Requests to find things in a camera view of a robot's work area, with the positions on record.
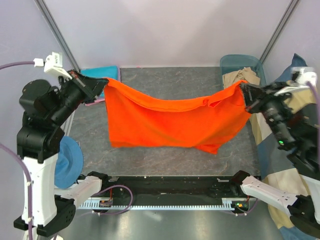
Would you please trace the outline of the orange t-shirt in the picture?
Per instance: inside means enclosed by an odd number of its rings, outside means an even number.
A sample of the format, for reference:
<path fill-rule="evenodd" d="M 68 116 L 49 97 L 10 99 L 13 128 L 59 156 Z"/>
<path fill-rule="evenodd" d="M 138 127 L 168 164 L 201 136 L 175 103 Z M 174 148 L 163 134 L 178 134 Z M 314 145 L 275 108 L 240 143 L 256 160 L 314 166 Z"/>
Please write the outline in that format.
<path fill-rule="evenodd" d="M 104 98 L 114 148 L 181 147 L 216 154 L 251 116 L 239 82 L 208 96 L 164 100 L 109 79 Z"/>

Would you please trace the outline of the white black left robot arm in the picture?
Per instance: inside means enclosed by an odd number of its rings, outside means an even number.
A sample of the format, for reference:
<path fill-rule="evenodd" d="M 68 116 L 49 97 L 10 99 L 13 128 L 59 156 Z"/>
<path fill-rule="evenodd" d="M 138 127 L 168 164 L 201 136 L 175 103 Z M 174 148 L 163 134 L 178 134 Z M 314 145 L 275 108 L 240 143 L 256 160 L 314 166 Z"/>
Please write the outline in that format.
<path fill-rule="evenodd" d="M 17 155 L 25 176 L 24 210 L 13 223 L 24 231 L 36 229 L 38 235 L 51 237 L 68 227 L 76 209 L 97 194 L 110 191 L 108 175 L 91 172 L 73 189 L 56 195 L 54 176 L 64 136 L 63 123 L 80 104 L 93 102 L 108 83 L 70 70 L 67 77 L 58 77 L 59 86 L 45 79 L 36 79 L 23 87 L 19 104 L 24 113 L 17 133 Z"/>

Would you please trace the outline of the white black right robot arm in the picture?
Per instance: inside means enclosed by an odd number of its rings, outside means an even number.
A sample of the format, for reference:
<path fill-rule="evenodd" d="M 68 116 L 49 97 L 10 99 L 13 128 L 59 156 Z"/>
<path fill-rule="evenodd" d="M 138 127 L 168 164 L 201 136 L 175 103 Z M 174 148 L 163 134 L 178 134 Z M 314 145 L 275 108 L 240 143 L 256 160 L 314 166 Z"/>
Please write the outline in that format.
<path fill-rule="evenodd" d="M 293 225 L 305 234 L 320 237 L 320 100 L 311 83 L 306 84 L 315 102 L 293 112 L 285 101 L 301 86 L 276 82 L 264 87 L 249 83 L 239 85 L 250 114 L 261 113 L 278 143 L 288 151 L 288 160 L 308 186 L 307 196 L 289 193 L 258 180 L 240 170 L 231 179 L 229 191 L 261 200 L 285 213 Z"/>

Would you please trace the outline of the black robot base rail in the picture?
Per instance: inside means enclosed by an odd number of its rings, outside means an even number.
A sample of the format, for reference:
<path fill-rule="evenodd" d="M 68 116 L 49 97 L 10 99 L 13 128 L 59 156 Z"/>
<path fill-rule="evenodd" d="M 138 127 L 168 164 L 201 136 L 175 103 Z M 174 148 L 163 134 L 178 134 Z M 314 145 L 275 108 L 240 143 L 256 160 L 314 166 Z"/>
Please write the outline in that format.
<path fill-rule="evenodd" d="M 247 195 L 232 181 L 232 176 L 120 176 L 109 177 L 103 189 L 116 185 L 113 190 L 100 193 L 111 197 L 116 205 L 127 206 L 131 195 L 133 205 L 218 205 L 222 199 L 246 201 Z"/>

